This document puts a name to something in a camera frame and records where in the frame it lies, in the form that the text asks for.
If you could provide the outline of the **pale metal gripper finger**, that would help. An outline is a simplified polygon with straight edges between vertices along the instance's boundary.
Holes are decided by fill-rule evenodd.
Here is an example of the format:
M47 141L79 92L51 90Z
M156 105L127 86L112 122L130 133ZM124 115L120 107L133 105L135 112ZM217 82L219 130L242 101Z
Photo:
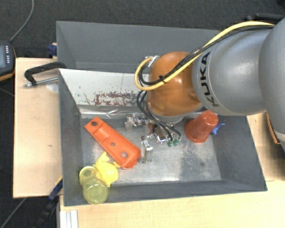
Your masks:
M132 113L126 115L125 129L131 131L134 127L147 123L147 118L141 113Z
M152 162L153 146L148 140L141 142L141 159L142 163Z

